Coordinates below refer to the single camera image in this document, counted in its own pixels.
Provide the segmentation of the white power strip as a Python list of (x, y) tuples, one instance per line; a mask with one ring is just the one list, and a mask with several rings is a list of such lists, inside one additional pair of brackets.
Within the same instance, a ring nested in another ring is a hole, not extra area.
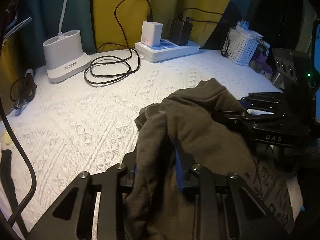
[(169, 40), (161, 40), (157, 47), (150, 47), (141, 42), (135, 44), (135, 50), (143, 55), (144, 59), (149, 63), (156, 63), (197, 54), (200, 46), (192, 41), (188, 41), (186, 45), (178, 46)]

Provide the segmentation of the brown t-shirt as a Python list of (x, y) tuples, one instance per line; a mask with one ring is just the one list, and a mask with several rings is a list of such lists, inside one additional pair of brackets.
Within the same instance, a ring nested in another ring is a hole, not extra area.
[(286, 230), (294, 227), (285, 179), (263, 147), (211, 118), (244, 107), (215, 79), (180, 89), (149, 105), (136, 119), (136, 173), (124, 199), (127, 239), (193, 239), (194, 202), (179, 190), (174, 141), (213, 173), (237, 173)]

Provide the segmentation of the white desk lamp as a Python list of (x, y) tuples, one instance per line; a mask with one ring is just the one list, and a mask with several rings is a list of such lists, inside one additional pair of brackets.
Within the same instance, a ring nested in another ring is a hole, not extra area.
[(83, 51), (79, 30), (62, 31), (67, 0), (63, 0), (58, 34), (43, 43), (47, 75), (51, 83), (60, 83), (85, 70), (91, 57)]

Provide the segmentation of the black charger adapter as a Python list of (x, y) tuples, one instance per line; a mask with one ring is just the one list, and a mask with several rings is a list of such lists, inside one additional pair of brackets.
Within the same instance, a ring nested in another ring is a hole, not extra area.
[(193, 25), (187, 21), (172, 20), (168, 40), (178, 46), (189, 41)]

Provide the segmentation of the purple plush toy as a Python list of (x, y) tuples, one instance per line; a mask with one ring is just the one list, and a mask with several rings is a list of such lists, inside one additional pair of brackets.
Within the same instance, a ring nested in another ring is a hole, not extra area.
[(249, 66), (260, 74), (272, 74), (272, 68), (266, 63), (266, 54), (259, 47), (255, 50)]

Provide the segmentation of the yellow curtain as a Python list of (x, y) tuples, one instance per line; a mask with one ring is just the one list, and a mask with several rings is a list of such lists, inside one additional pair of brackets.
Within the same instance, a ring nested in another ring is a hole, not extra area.
[(179, 13), (195, 19), (191, 40), (200, 46), (209, 39), (230, 0), (92, 0), (95, 45), (98, 51), (119, 49), (120, 44), (134, 46), (140, 41), (142, 22), (153, 14), (163, 24), (167, 38), (171, 22)]

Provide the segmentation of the white plastic basket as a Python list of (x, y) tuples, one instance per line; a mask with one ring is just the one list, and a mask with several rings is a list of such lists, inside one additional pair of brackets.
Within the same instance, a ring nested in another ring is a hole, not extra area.
[(248, 66), (263, 36), (249, 29), (247, 21), (238, 21), (230, 28), (223, 46), (227, 57), (236, 64)]

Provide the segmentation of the brown cardboard box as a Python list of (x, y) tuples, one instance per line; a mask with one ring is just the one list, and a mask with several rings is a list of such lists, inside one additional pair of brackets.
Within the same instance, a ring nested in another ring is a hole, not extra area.
[(14, 103), (10, 100), (10, 87), (22, 76), (21, 68), (18, 65), (17, 45), (15, 34), (3, 42), (1, 50), (1, 100), (5, 114), (9, 114)]

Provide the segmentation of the white charger adapter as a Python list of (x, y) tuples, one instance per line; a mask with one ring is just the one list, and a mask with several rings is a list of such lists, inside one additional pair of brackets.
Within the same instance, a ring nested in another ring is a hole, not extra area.
[(143, 21), (141, 42), (149, 47), (160, 45), (163, 24), (158, 22)]

